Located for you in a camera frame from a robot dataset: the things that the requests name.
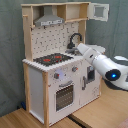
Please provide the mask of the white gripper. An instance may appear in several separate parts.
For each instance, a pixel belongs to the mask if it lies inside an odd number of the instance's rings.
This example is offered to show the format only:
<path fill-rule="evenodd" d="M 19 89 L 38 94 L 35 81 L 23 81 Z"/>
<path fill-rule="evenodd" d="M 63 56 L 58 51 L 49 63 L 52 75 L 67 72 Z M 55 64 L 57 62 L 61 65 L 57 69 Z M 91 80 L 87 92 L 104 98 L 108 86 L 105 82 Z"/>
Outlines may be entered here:
<path fill-rule="evenodd" d="M 97 55 L 99 55 L 99 52 L 97 52 L 95 49 L 92 49 L 91 47 L 88 47 L 87 45 L 83 43 L 80 43 L 77 49 L 86 60 L 92 59 L 96 57 Z"/>

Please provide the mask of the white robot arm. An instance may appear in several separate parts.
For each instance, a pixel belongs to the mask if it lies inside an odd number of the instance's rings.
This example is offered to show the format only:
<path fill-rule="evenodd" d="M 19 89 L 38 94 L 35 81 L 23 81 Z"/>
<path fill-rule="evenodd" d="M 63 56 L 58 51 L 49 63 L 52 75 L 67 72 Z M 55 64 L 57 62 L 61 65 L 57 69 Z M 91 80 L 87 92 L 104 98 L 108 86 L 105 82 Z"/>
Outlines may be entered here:
<path fill-rule="evenodd" d="M 128 66 L 112 61 L 89 45 L 80 43 L 77 49 L 83 58 L 91 64 L 105 80 L 118 88 L 128 91 Z"/>

